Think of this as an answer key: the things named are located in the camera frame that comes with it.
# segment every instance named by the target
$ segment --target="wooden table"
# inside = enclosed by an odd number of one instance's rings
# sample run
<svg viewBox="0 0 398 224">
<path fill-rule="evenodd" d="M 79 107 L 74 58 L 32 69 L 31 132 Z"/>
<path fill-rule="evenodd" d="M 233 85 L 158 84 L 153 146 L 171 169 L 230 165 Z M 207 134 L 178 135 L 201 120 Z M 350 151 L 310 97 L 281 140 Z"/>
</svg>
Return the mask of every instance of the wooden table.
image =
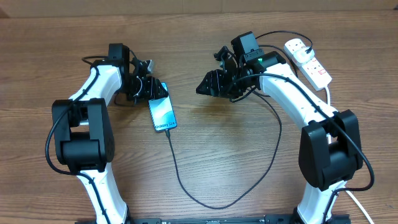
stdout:
<svg viewBox="0 0 398 224">
<path fill-rule="evenodd" d="M 317 58 L 333 77 L 332 105 L 359 119 L 363 151 L 376 184 L 355 196 L 376 223 L 398 218 L 398 14 L 396 11 L 286 12 L 174 16 L 110 16 L 0 20 L 0 223 L 73 223 L 95 217 L 75 177 L 51 170 L 44 143 L 51 105 L 76 92 L 89 74 L 80 61 L 122 42 L 142 59 L 154 59 L 167 82 L 178 128 L 171 131 L 182 182 L 197 199 L 232 202 L 268 167 L 279 125 L 259 98 L 231 104 L 197 95 L 212 53 L 249 30 L 295 30 L 314 42 Z M 282 47 L 294 35 L 273 34 L 262 44 Z M 300 74 L 300 79 L 312 89 Z M 318 96 L 325 99 L 325 93 Z M 231 208 L 209 210 L 189 199 L 175 175 L 164 133 L 154 132 L 146 103 L 108 107 L 116 155 L 113 170 L 134 217 L 255 217 L 291 213 L 305 186 L 298 166 L 300 131 L 271 100 L 283 122 L 282 139 L 267 177 Z M 52 159 L 55 148 L 51 147 Z M 349 186 L 364 186 L 368 171 Z M 342 193 L 335 213 L 366 223 Z"/>
</svg>

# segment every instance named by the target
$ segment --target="smartphone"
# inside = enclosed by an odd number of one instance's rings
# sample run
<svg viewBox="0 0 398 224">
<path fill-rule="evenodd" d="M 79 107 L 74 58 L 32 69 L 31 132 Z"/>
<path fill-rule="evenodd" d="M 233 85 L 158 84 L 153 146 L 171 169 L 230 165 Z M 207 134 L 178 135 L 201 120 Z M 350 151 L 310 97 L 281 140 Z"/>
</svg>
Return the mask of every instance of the smartphone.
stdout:
<svg viewBox="0 0 398 224">
<path fill-rule="evenodd" d="M 168 91 L 166 83 L 162 83 L 162 86 Z M 148 102 L 155 131 L 160 132 L 177 127 L 177 121 L 175 120 L 172 102 L 170 100 L 170 93 L 166 98 L 149 100 Z"/>
</svg>

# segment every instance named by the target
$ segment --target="wooden surface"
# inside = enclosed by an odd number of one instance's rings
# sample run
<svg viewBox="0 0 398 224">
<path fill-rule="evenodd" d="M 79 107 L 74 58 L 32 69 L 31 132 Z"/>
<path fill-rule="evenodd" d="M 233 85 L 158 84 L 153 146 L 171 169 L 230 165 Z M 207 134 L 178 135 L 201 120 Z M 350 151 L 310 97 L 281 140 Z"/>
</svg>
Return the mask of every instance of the wooden surface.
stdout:
<svg viewBox="0 0 398 224">
<path fill-rule="evenodd" d="M 290 12 L 173 16 L 76 17 L 0 20 L 0 223 L 73 223 L 95 217 L 76 177 L 56 174 L 45 161 L 51 105 L 76 92 L 89 74 L 80 61 L 122 42 L 141 59 L 154 59 L 167 82 L 178 128 L 171 131 L 187 190 L 209 205 L 232 202 L 270 163 L 278 123 L 255 96 L 231 104 L 197 95 L 206 72 L 218 68 L 212 53 L 252 30 L 295 30 L 314 42 L 317 58 L 333 77 L 332 105 L 359 119 L 363 151 L 375 186 L 355 193 L 376 223 L 397 223 L 398 14 L 395 11 Z M 274 34 L 261 44 L 280 47 L 294 38 Z M 300 79 L 311 88 L 300 74 Z M 325 93 L 317 93 L 325 99 Z M 146 103 L 108 107 L 116 155 L 113 170 L 134 217 L 254 217 L 291 213 L 305 180 L 298 166 L 300 132 L 271 100 L 283 122 L 282 140 L 268 176 L 231 208 L 209 210 L 181 190 L 164 133 L 154 132 Z M 55 149 L 51 147 L 52 158 Z M 364 186 L 359 170 L 349 186 Z M 366 223 L 341 194 L 335 213 Z"/>
<path fill-rule="evenodd" d="M 191 14 L 221 12 L 297 12 L 388 10 L 397 0 L 1 0 L 11 18 Z"/>
</svg>

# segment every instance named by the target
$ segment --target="power strip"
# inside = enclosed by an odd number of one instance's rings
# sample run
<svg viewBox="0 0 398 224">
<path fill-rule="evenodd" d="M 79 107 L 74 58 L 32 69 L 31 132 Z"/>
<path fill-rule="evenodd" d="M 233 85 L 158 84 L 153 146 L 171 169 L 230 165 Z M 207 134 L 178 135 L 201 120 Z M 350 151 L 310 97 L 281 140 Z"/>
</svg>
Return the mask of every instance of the power strip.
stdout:
<svg viewBox="0 0 398 224">
<path fill-rule="evenodd" d="M 328 86 L 331 76 L 315 58 L 313 50 L 307 53 L 309 47 L 306 47 L 302 40 L 292 39 L 286 42 L 284 49 L 316 91 Z"/>
</svg>

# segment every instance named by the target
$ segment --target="white plug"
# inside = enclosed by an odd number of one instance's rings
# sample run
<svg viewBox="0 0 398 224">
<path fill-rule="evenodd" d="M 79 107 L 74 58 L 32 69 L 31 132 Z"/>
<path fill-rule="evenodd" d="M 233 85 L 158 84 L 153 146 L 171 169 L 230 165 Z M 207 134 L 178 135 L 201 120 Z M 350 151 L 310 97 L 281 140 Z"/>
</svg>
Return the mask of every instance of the white plug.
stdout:
<svg viewBox="0 0 398 224">
<path fill-rule="evenodd" d="M 308 47 L 300 39 L 296 38 L 286 42 L 284 50 L 316 91 L 323 89 L 331 82 L 329 73 L 314 57 L 315 52 L 311 50 L 309 54 L 306 53 Z"/>
</svg>

